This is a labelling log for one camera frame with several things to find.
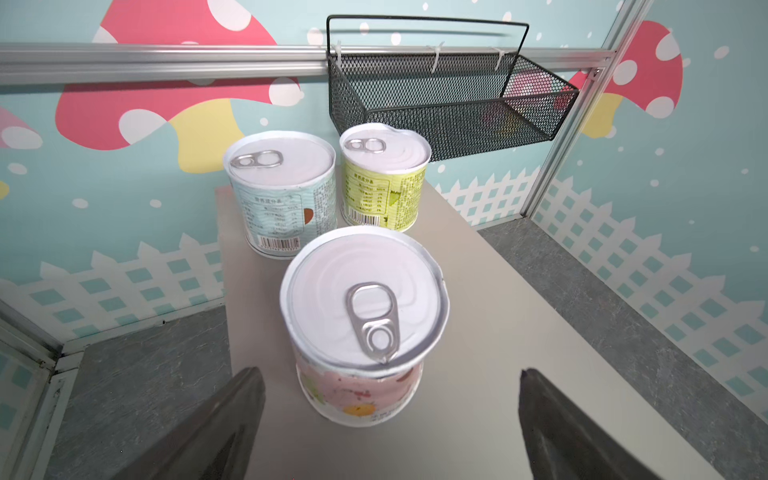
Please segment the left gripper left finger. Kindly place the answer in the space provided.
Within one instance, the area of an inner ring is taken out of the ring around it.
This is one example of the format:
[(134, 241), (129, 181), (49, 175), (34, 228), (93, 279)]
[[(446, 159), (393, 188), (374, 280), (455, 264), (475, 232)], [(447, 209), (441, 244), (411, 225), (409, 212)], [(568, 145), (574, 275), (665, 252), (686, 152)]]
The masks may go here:
[(257, 367), (240, 371), (116, 479), (243, 479), (266, 401)]

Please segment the green label can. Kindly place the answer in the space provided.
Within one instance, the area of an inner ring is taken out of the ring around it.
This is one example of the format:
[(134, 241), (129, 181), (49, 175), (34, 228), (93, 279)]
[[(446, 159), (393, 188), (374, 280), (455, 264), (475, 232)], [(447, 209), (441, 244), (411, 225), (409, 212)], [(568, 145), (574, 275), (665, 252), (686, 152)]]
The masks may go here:
[(408, 230), (418, 217), (432, 156), (427, 140), (411, 130), (366, 123), (344, 131), (339, 143), (346, 221), (398, 232)]

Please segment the teal label can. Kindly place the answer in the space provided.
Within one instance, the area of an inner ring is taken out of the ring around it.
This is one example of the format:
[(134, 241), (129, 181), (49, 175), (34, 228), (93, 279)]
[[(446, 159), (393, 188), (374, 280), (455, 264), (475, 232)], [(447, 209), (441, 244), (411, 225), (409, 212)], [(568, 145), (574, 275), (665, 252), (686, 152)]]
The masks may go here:
[(244, 137), (223, 156), (253, 250), (289, 259), (337, 227), (336, 152), (296, 131)]

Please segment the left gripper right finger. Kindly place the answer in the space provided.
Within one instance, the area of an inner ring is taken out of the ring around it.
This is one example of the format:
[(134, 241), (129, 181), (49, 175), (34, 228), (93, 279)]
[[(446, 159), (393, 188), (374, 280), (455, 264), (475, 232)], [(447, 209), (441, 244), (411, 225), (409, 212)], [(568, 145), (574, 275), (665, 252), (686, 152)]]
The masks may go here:
[(656, 479), (545, 375), (520, 375), (518, 418), (535, 479)]

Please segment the pink label can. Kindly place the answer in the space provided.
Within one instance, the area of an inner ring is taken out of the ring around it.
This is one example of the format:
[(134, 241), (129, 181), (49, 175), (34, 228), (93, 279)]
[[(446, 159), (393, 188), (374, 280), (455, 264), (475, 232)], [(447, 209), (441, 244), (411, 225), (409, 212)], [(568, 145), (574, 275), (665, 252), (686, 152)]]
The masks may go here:
[(279, 299), (306, 399), (352, 428), (405, 408), (450, 312), (433, 256), (407, 234), (375, 226), (312, 240), (289, 264)]

